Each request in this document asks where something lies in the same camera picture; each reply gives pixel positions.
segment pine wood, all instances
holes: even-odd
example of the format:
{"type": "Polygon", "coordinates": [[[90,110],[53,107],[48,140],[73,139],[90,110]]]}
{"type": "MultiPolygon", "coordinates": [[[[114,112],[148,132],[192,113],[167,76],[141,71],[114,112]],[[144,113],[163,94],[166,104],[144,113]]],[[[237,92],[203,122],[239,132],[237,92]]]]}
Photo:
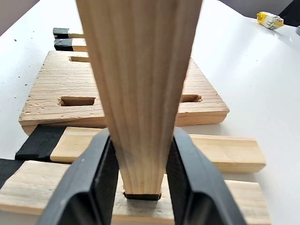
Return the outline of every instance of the pine wood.
{"type": "Polygon", "coordinates": [[[73,38],[72,47],[74,52],[87,52],[88,48],[84,38],[73,38]]]}
{"type": "MultiPolygon", "coordinates": [[[[37,124],[104,128],[106,121],[87,52],[50,51],[20,115],[28,134],[37,124]],[[60,106],[60,97],[95,97],[91,106],[60,106]]],[[[202,97],[199,102],[180,103],[176,126],[222,122],[229,112],[222,98],[193,60],[190,61],[183,94],[202,97]]]]}
{"type": "MultiPolygon", "coordinates": [[[[40,215],[69,165],[26,161],[0,189],[0,210],[40,215]]],[[[270,225],[258,183],[225,181],[249,225],[270,225]]],[[[119,175],[112,224],[174,224],[166,175],[158,202],[128,200],[119,175]]]]}
{"type": "MultiPolygon", "coordinates": [[[[88,147],[101,129],[67,127],[50,158],[72,163],[88,147]]],[[[254,138],[190,135],[194,144],[224,173],[255,173],[266,165],[254,138]]]]}

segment black painted end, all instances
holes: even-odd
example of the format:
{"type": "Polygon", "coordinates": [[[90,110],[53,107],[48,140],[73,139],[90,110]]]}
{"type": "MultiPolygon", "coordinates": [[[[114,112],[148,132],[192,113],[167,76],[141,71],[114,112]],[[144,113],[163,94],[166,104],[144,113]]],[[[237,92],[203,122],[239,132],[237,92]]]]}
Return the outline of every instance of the black painted end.
{"type": "Polygon", "coordinates": [[[69,38],[69,28],[53,28],[53,35],[55,39],[69,38]]]}
{"type": "Polygon", "coordinates": [[[73,51],[72,39],[55,39],[54,48],[57,51],[73,51]]]}
{"type": "Polygon", "coordinates": [[[135,199],[135,200],[146,200],[146,201],[157,201],[160,199],[161,194],[159,195],[133,195],[133,194],[126,194],[124,192],[124,196],[127,199],[135,199]]]}
{"type": "Polygon", "coordinates": [[[15,154],[18,160],[51,162],[50,155],[56,147],[66,127],[38,125],[15,154]]]}
{"type": "Polygon", "coordinates": [[[23,162],[23,160],[0,158],[0,188],[22,166],[23,162]]]}

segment black clamp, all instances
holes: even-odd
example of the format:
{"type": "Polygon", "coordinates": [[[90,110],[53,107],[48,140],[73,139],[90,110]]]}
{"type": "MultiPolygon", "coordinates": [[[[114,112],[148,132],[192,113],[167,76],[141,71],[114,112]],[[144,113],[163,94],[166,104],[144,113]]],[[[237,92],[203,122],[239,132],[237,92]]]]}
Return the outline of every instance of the black clamp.
{"type": "MultiPolygon", "coordinates": [[[[176,225],[246,225],[219,170],[176,127],[166,166],[176,225]]],[[[68,168],[38,225],[110,225],[119,166],[108,129],[68,168]]]]}

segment wall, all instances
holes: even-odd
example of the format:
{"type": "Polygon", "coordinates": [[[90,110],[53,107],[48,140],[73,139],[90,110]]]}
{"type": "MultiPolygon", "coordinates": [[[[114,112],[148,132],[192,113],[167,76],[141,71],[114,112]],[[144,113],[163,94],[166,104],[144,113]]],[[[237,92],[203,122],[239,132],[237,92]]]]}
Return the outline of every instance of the wall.
{"type": "Polygon", "coordinates": [[[256,18],[256,14],[262,11],[278,15],[292,0],[221,0],[221,2],[244,16],[256,18]]]}
{"type": "Polygon", "coordinates": [[[0,35],[39,0],[0,0],[0,35]]]}

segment yellow object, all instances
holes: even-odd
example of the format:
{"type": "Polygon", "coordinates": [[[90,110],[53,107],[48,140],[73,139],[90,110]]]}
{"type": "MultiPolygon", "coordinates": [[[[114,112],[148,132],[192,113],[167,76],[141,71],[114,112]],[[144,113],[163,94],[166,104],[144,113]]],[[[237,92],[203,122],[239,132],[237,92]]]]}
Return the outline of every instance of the yellow object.
{"type": "Polygon", "coordinates": [[[283,19],[280,18],[280,16],[266,12],[258,13],[257,21],[259,22],[259,24],[270,30],[276,30],[277,28],[282,27],[284,25],[283,19]]]}

